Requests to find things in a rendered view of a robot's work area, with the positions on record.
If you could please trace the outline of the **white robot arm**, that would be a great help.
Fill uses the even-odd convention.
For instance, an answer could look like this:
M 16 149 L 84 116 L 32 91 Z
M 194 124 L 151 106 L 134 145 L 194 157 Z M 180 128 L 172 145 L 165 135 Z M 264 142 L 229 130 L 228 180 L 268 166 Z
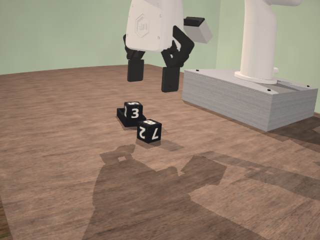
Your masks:
M 240 71 L 236 78 L 261 83 L 276 84 L 273 74 L 278 21 L 271 5 L 299 6 L 303 0 L 244 0 L 245 16 Z M 198 43 L 208 44 L 213 34 L 203 17 L 187 16 L 183 19 L 187 36 Z

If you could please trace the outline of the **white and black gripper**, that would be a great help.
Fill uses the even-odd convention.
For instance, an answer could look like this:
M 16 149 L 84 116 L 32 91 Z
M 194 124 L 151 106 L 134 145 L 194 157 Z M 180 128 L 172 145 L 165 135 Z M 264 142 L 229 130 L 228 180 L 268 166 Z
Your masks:
M 195 46 L 184 34 L 182 0 L 132 0 L 123 41 L 128 82 L 143 80 L 145 52 L 161 53 L 166 64 L 162 69 L 161 91 L 178 91 L 180 68 Z

